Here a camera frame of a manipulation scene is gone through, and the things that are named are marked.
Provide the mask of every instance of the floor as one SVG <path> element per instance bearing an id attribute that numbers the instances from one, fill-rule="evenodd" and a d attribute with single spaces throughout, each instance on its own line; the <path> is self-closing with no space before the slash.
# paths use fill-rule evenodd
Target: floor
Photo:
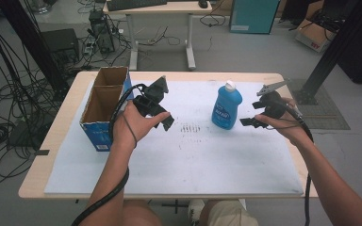
<path id="1" fill-rule="evenodd" d="M 86 37 L 87 24 L 45 24 L 41 30 L 74 28 L 77 37 Z M 294 30 L 288 23 L 274 23 L 270 35 L 232 34 L 227 23 L 207 27 L 194 18 L 193 48 L 196 72 L 280 73 L 287 78 L 309 77 L 321 58 L 294 39 Z M 139 71 L 187 72 L 188 65 L 183 45 L 171 45 L 185 38 L 185 27 L 169 27 L 166 40 L 157 46 L 140 48 Z M 163 27 L 144 28 L 137 38 L 140 42 L 156 37 Z M 9 40 L 21 56 L 21 43 L 5 18 L 0 16 L 0 33 Z M 129 53 L 125 52 L 115 65 L 126 65 Z M 0 72 L 0 88 L 6 84 Z M 336 66 L 323 83 L 328 94 L 348 122 L 351 130 L 313 130 L 314 139 L 340 175 L 362 197 L 362 85 L 351 82 Z M 5 115 L 10 101 L 0 105 Z M 15 153 L 8 153 L 2 171 L 18 165 Z M 25 173 L 8 178 L 0 184 L 0 225 L 69 225 L 85 207 L 86 201 L 76 200 L 23 200 L 17 192 Z M 187 209 L 163 207 L 162 203 L 175 200 L 151 200 L 150 205 L 163 219 L 164 225 L 188 225 Z M 303 225 L 304 200 L 301 199 L 247 199 L 248 211 L 260 225 Z M 310 203 L 311 225 L 331 225 L 317 199 Z"/>

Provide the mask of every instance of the blue bottle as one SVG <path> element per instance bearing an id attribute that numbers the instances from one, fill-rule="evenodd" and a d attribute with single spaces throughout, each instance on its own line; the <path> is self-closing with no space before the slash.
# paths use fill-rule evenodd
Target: blue bottle
<path id="1" fill-rule="evenodd" d="M 240 103 L 242 103 L 242 96 L 237 91 L 235 83 L 228 80 L 225 86 L 219 88 L 219 96 L 214 104 L 211 120 L 223 129 L 231 129 L 237 120 Z"/>

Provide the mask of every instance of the floor mat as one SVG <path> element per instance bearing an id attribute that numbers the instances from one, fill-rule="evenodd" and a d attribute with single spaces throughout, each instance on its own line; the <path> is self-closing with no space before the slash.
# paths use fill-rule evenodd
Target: floor mat
<path id="1" fill-rule="evenodd" d="M 291 79 L 288 88 L 293 93 L 293 91 L 300 90 L 305 82 L 305 79 Z M 310 129 L 351 129 L 323 86 L 320 86 L 315 99 L 318 102 L 317 105 L 298 105 L 304 115 L 304 121 Z"/>

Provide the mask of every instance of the table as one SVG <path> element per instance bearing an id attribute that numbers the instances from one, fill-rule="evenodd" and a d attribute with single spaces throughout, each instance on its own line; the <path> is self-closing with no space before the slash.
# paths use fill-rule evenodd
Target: table
<path id="1" fill-rule="evenodd" d="M 200 8 L 197 2 L 168 2 L 166 5 L 148 8 L 132 8 L 128 10 L 108 11 L 104 6 L 104 13 L 109 15 L 125 14 L 128 22 L 129 36 L 131 39 L 131 57 L 129 70 L 137 69 L 138 42 L 135 41 L 134 28 L 140 26 L 154 25 L 186 25 L 188 27 L 188 37 L 185 41 L 188 65 L 190 70 L 196 69 L 195 59 L 192 49 L 192 15 L 209 14 L 212 10 L 207 2 L 207 8 Z"/>
<path id="2" fill-rule="evenodd" d="M 49 150 L 48 155 L 36 156 L 23 184 L 19 190 L 19 196 L 26 199 L 87 199 L 89 195 L 58 195 L 45 194 L 44 189 L 52 172 L 52 168 L 58 154 L 58 149 L 69 130 L 74 114 L 78 109 L 82 97 L 88 85 L 93 81 L 97 72 L 79 73 L 73 82 L 69 93 L 60 108 L 58 115 L 49 130 L 45 141 L 41 145 L 42 150 Z M 156 80 L 160 74 L 165 74 L 168 81 L 225 81 L 232 79 L 236 82 L 262 82 L 273 84 L 283 80 L 280 74 L 276 73 L 179 73 L 179 72 L 131 72 L 133 80 Z M 290 97 L 286 87 L 278 90 L 282 96 Z M 307 169 L 304 160 L 298 150 L 288 145 L 295 168 L 298 170 L 302 187 L 305 187 Z M 310 197 L 318 197 L 316 190 L 312 187 Z"/>

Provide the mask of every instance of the open cardboard box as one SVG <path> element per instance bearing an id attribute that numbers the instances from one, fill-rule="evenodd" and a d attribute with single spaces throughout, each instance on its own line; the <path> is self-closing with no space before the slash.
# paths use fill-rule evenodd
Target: open cardboard box
<path id="1" fill-rule="evenodd" d="M 80 125 L 96 151 L 109 151 L 110 117 L 121 95 L 131 87 L 128 68 L 101 68 L 90 91 Z"/>
<path id="2" fill-rule="evenodd" d="M 304 19 L 297 28 L 295 39 L 320 53 L 324 51 L 336 35 L 334 32 L 327 30 L 317 24 L 310 22 L 317 10 L 322 8 L 324 0 L 312 3 L 307 8 L 306 19 Z"/>

